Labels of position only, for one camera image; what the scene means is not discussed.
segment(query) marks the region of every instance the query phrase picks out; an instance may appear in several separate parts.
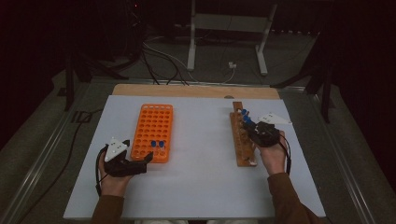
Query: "sleeve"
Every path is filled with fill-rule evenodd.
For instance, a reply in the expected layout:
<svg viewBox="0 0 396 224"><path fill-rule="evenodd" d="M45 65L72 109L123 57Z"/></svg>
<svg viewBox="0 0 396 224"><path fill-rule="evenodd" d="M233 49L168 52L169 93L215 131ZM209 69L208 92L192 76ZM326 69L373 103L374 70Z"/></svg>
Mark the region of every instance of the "sleeve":
<svg viewBox="0 0 396 224"><path fill-rule="evenodd" d="M300 203L288 174L271 175L268 177L268 185L273 196L276 223L323 223L311 210Z"/></svg>
<svg viewBox="0 0 396 224"><path fill-rule="evenodd" d="M119 223L124 199L118 196L102 195L92 215L91 224Z"/></svg>

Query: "test tube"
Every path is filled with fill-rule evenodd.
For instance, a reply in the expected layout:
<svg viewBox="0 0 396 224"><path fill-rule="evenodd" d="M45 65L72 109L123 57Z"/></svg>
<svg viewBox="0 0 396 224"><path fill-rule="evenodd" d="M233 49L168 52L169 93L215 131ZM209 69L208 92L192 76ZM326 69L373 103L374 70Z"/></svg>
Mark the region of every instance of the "test tube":
<svg viewBox="0 0 396 224"><path fill-rule="evenodd" d="M154 150L156 146L157 146L157 142L154 141L154 140L152 140L152 141L151 141L151 147L152 147L152 149Z"/></svg>
<svg viewBox="0 0 396 224"><path fill-rule="evenodd" d="M164 141L160 141L160 150L165 151L165 142Z"/></svg>

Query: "floor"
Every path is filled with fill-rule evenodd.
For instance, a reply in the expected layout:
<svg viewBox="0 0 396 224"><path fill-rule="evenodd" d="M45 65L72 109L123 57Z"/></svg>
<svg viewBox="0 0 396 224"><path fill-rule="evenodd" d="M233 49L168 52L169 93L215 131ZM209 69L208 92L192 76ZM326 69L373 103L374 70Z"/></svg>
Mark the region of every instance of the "floor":
<svg viewBox="0 0 396 224"><path fill-rule="evenodd" d="M145 52L152 71L162 76L154 75L162 84L176 73L176 69L164 58L153 56L155 51L174 57L180 75L170 84L181 85L181 76L190 85L268 87L298 74L315 43L315 38L309 35L270 34L264 49L269 73L264 77L259 74L254 54L254 45L259 40L249 35L218 34L215 37L209 33L197 39L196 66L189 73L184 67L189 48L186 36L173 40L151 36L145 42ZM228 67L229 62L236 63L234 70ZM89 222L65 220L63 213L100 114L95 114L89 123L79 126L73 119L74 113L103 108L107 96L118 83L153 83L142 61L120 71L129 80L119 81L94 69L92 71L94 78L91 83L76 81L76 101L69 112L64 112L64 97L57 96L59 89L64 87L64 71L54 77L54 91L1 150L2 223ZM290 112L305 159L317 184L327 214L324 222L396 223L396 196L337 87L332 86L331 123L328 124L318 112L320 92L318 95L307 95L303 91L308 80L309 77L293 83L279 90L279 94ZM69 155L70 162L64 167ZM63 168L59 180L45 192ZM272 222L272 219L260 220L260 223Z"/></svg>

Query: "table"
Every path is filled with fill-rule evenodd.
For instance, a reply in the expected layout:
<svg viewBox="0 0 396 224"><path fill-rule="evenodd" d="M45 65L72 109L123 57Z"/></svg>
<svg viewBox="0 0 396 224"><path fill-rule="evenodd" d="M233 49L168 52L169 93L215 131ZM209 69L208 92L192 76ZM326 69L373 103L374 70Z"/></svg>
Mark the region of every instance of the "table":
<svg viewBox="0 0 396 224"><path fill-rule="evenodd" d="M279 100L274 89L116 86L113 95L107 100L64 218L91 217L98 199L94 190L97 152L113 136L119 140L131 139L140 105L154 102L174 106L170 160L165 164L151 163L146 174L133 178L125 195L124 218L272 217L274 208L265 168L260 162L254 168L236 166L229 121L233 99L224 99L225 96L241 100L251 114L259 116L260 111L272 110L282 118L289 118L283 101ZM293 158L290 177L302 203L318 216L324 217L323 207L292 125L276 127L285 131L290 142Z"/></svg>

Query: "person's right hand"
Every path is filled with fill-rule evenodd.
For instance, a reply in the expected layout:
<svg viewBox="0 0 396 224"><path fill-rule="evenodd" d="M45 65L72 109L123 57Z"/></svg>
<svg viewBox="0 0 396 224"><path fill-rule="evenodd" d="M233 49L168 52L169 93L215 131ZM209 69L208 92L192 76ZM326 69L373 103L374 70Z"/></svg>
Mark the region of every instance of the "person's right hand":
<svg viewBox="0 0 396 224"><path fill-rule="evenodd" d="M285 173L285 149L280 145L286 147L285 143L285 132L280 131L283 137L280 137L280 143L272 147L259 147L257 144L256 148L259 149L262 157L262 163L267 169L268 175L275 175L279 173Z"/></svg>

